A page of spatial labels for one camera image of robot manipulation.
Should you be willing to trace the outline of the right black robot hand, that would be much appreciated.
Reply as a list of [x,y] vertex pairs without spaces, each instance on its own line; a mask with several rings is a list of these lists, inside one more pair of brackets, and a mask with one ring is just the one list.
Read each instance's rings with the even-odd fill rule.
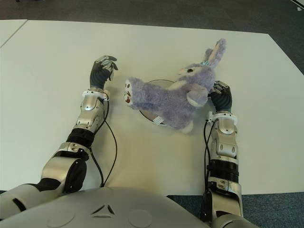
[[231,112],[232,95],[230,87],[227,84],[221,81],[215,81],[208,97],[211,98],[216,112]]

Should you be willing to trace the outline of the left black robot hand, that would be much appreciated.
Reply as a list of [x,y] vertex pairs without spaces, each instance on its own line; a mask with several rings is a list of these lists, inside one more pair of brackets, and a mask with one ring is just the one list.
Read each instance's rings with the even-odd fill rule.
[[114,71],[118,70],[116,61],[117,59],[115,57],[108,55],[102,56],[94,61],[90,73],[90,88],[95,87],[103,90],[106,81],[108,79],[112,81]]

